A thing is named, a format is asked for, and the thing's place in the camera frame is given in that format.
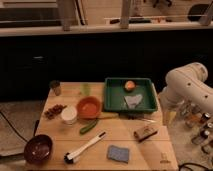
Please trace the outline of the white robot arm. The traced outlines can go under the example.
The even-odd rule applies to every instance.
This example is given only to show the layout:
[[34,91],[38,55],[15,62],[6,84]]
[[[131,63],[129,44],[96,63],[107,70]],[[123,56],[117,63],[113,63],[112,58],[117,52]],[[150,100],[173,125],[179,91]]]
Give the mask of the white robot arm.
[[170,112],[185,101],[191,101],[202,111],[213,114],[213,88],[205,84],[207,78],[208,70],[199,62],[172,69],[166,74],[166,86],[159,93],[164,125],[169,124]]

